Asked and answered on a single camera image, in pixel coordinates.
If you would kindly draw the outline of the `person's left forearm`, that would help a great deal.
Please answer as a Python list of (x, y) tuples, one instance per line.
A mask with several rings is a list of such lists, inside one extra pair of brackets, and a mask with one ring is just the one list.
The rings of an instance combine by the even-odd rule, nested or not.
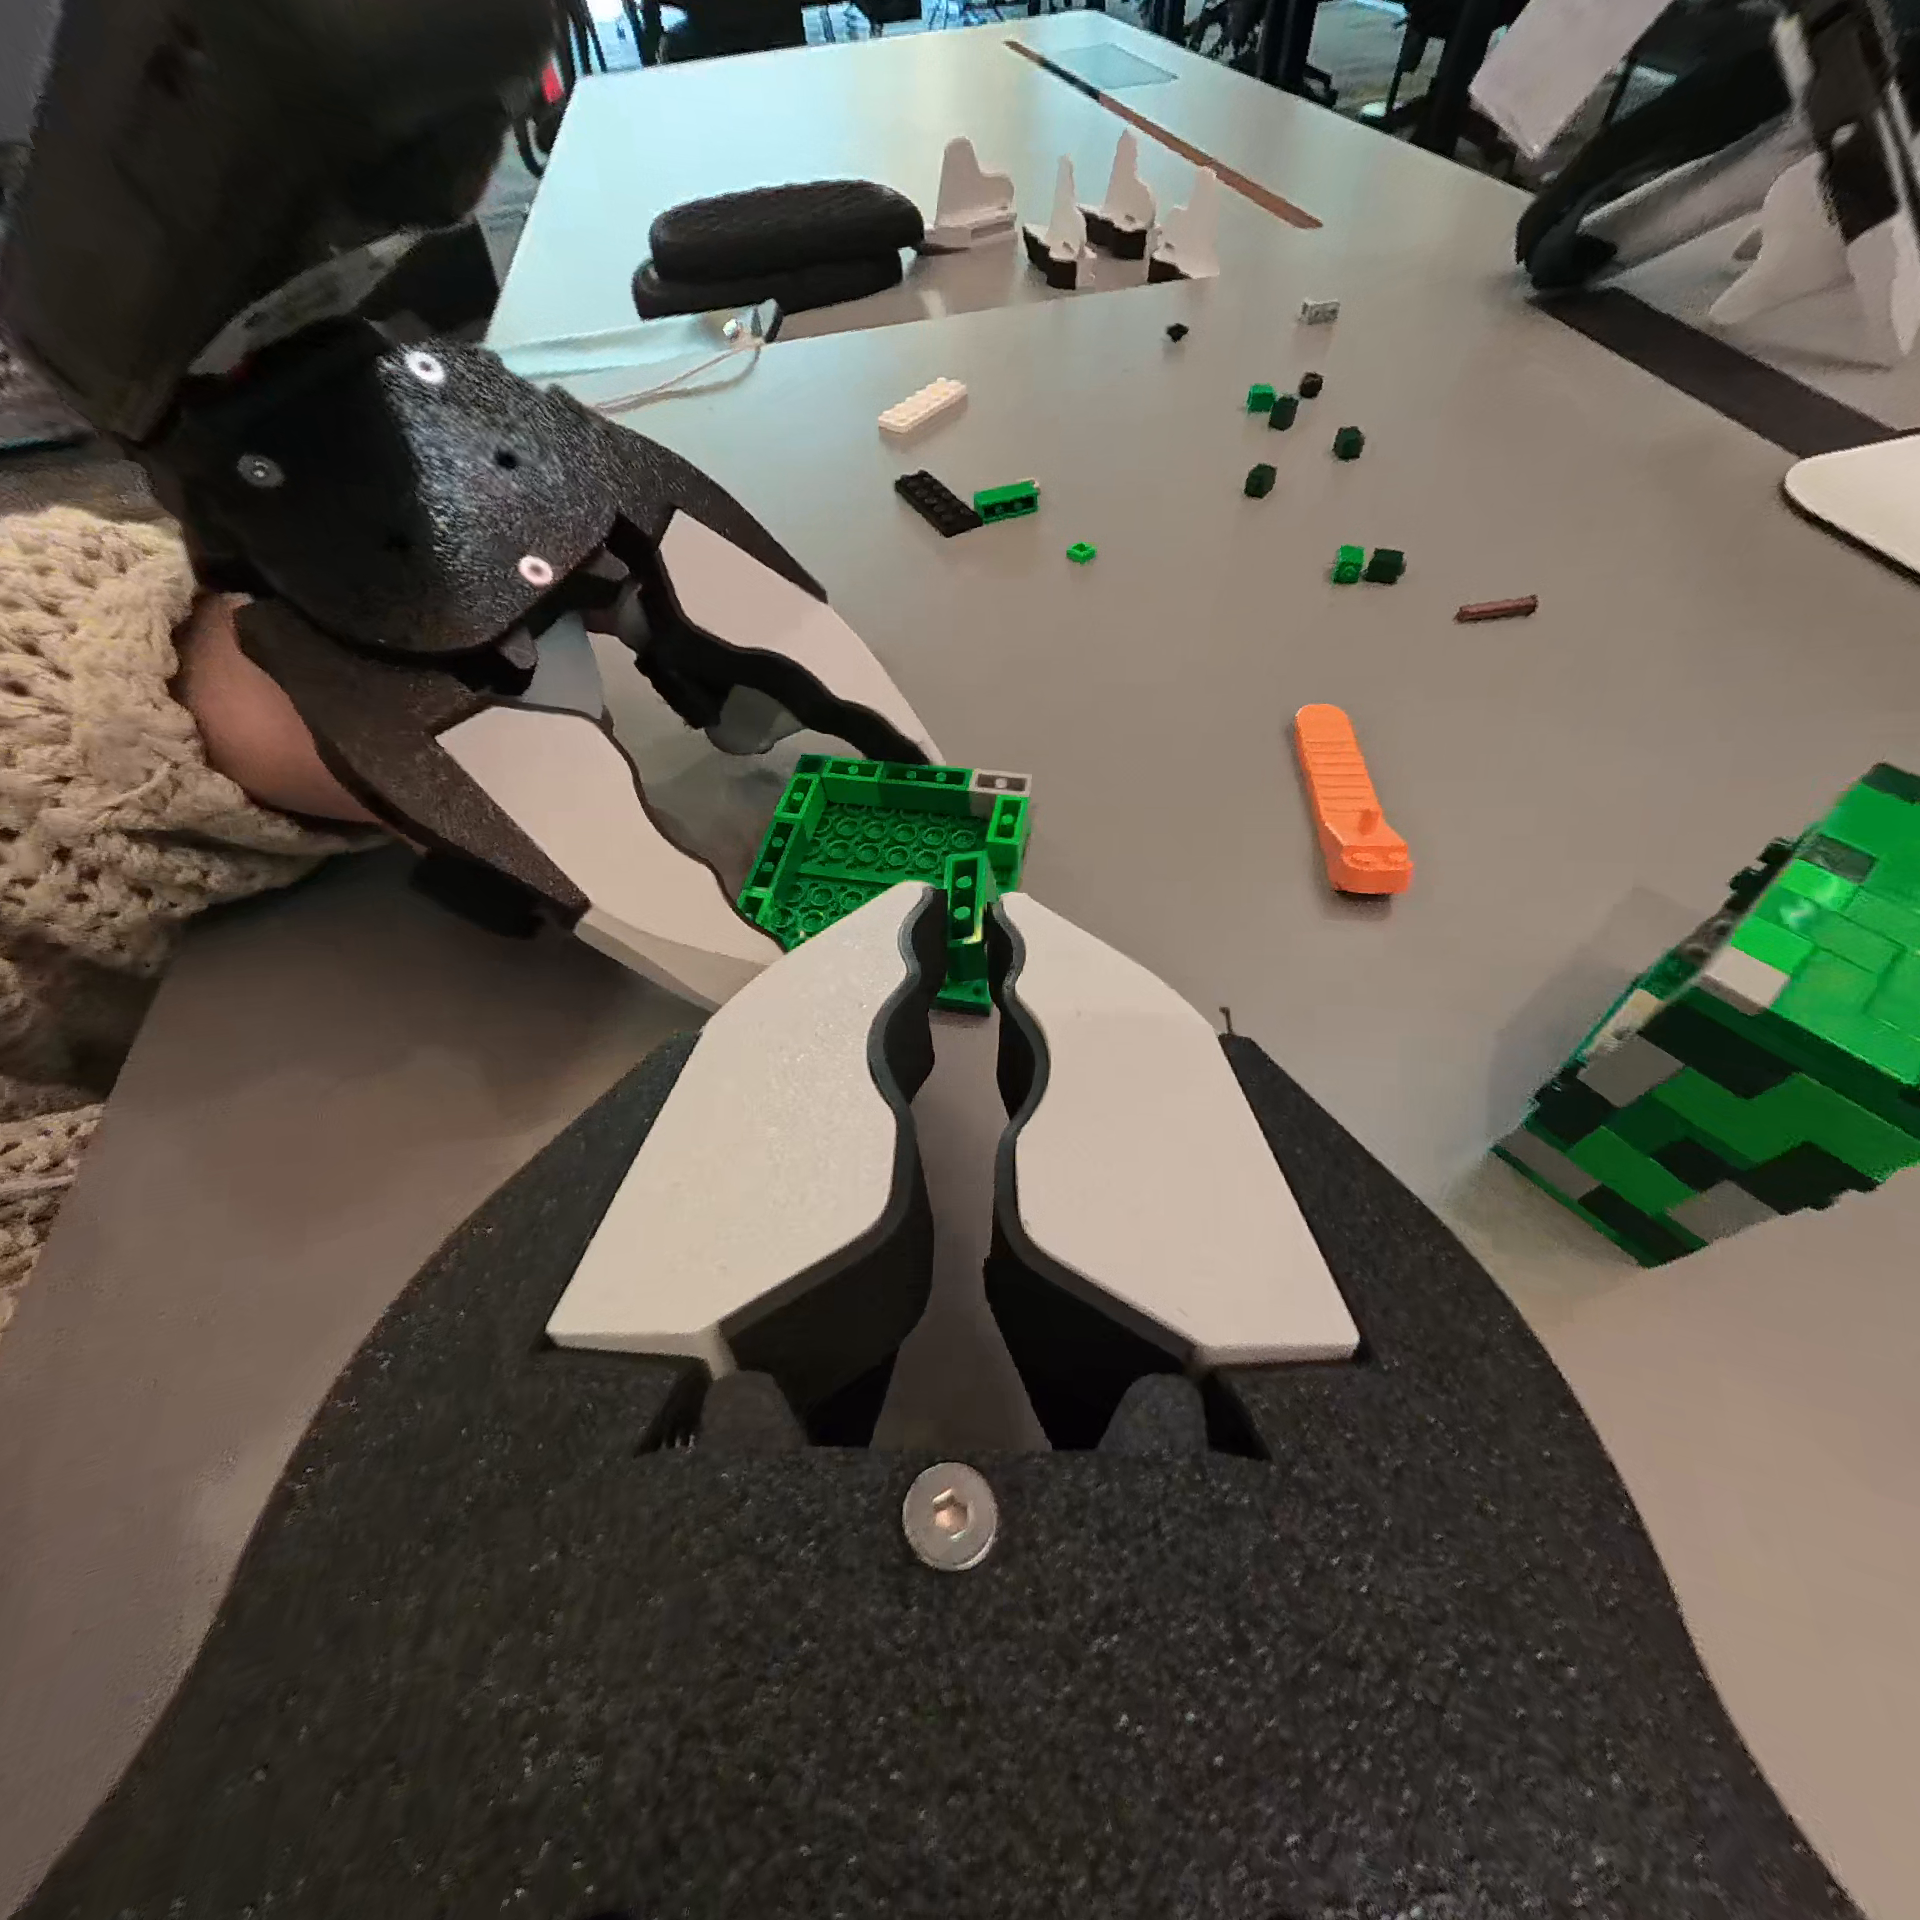
[(380, 849), (250, 800), (176, 698), (197, 584), (162, 523), (1, 526), (1, 1065), (100, 1088), (198, 914)]

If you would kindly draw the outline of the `person's left hand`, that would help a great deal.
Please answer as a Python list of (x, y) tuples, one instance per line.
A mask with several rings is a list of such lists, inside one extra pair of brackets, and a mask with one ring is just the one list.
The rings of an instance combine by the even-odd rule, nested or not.
[(172, 693), (192, 719), (207, 767), (253, 806), (311, 826), (384, 832), (322, 765), (288, 695), (245, 657), (245, 594), (198, 592), (176, 627)]

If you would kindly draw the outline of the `green lego base plate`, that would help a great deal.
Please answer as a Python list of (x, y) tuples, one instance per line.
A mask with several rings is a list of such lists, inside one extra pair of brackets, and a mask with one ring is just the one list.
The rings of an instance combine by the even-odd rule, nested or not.
[(1028, 806), (1028, 775), (804, 754), (735, 907), (781, 949), (794, 949), (904, 880), (942, 891), (945, 858), (969, 850), (986, 850), (999, 897), (1012, 894)]

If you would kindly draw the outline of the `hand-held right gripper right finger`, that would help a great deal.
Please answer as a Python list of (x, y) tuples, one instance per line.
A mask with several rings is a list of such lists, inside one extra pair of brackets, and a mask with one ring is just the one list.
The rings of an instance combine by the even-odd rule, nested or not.
[(1055, 1453), (1142, 1382), (1256, 1450), (1223, 1376), (1348, 1365), (1362, 1337), (1223, 1039), (1162, 979), (1028, 894), (986, 922), (1006, 1125), (982, 1289)]

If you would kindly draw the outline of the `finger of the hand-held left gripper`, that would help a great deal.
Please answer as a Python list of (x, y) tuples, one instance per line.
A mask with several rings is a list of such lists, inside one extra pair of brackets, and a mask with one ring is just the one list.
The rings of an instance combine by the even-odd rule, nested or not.
[(816, 735), (858, 759), (943, 759), (849, 625), (740, 544), (674, 513), (656, 544), (634, 541), (622, 560), (617, 634), (653, 690), (716, 751), (759, 758)]
[(438, 735), (438, 749), (585, 899), (583, 944), (712, 1011), (778, 959), (735, 907), (716, 867), (646, 808), (638, 771), (596, 720), (492, 704)]

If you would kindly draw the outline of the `black office chair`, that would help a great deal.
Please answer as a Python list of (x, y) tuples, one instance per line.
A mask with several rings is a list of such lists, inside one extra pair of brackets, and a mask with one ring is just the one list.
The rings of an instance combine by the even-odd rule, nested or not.
[(1302, 64), (1271, 80), (1348, 120), (1401, 134), (1424, 107), (1438, 55), (1458, 25), (1461, 3), (1172, 3), (1142, 5), (1142, 21), (1189, 53), (1262, 77), (1265, 42), (1282, 55), (1302, 32)]

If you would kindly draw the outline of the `white paper sheet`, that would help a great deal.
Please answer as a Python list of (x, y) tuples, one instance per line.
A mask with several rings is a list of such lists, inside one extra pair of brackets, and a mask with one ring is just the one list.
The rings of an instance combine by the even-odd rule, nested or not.
[(1490, 46), (1469, 103), (1521, 159), (1538, 161), (1666, 9), (1666, 3), (1528, 3)]

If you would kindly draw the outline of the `green lego block build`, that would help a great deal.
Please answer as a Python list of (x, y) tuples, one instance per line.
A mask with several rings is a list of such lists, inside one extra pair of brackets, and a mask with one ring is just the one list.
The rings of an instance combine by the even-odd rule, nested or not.
[(1917, 778), (1774, 839), (1528, 1098), (1495, 1158), (1642, 1267), (1917, 1163)]

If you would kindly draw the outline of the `white wedge-shaped plastic part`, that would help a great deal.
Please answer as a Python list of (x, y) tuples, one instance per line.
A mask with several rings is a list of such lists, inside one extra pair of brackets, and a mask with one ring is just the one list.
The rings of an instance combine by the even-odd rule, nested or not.
[(1021, 226), (1023, 256), (1052, 294), (1079, 294), (1087, 274), (1087, 221), (1076, 197), (1071, 159), (1057, 159), (1047, 221)]
[(1138, 171), (1136, 134), (1120, 128), (1106, 192), (1097, 205), (1079, 207), (1087, 245), (1118, 262), (1140, 262), (1159, 232), (1153, 192)]
[(1185, 205), (1166, 209), (1145, 249), (1145, 281), (1210, 281), (1217, 277), (1221, 181), (1210, 167), (1197, 167)]
[(985, 167), (974, 141), (964, 135), (948, 141), (934, 210), (924, 226), (919, 251), (926, 256), (967, 255), (1012, 235), (1014, 226), (1012, 178)]

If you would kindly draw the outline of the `white flat pad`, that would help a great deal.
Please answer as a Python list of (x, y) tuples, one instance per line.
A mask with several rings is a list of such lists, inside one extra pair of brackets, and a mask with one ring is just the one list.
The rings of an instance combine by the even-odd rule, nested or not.
[(1917, 582), (1917, 432), (1798, 459), (1783, 475), (1792, 513)]

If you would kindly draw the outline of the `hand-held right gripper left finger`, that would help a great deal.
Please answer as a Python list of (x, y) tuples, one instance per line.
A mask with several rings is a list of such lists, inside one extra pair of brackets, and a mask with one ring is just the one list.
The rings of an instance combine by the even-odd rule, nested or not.
[(942, 894), (904, 880), (711, 1016), (545, 1337), (767, 1376), (810, 1443), (865, 1445), (930, 1297), (940, 985)]

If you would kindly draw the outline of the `large white wedge-shaped part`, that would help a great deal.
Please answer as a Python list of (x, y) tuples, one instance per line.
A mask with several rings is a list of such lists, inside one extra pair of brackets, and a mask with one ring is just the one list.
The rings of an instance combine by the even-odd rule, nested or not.
[(1858, 327), (1858, 357), (1895, 366), (1916, 349), (1916, 205), (1903, 184), (1830, 187), (1820, 154), (1792, 163), (1759, 207), (1757, 243), (1743, 274), (1710, 311), (1712, 330), (1735, 330), (1823, 296), (1845, 296)]

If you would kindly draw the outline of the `orange lego brick separator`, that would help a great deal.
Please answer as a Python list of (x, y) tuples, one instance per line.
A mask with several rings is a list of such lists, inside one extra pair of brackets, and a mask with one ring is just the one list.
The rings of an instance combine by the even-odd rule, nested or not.
[(1304, 704), (1294, 715), (1294, 751), (1327, 887), (1356, 899), (1402, 897), (1410, 850), (1385, 822), (1353, 720), (1334, 704)]

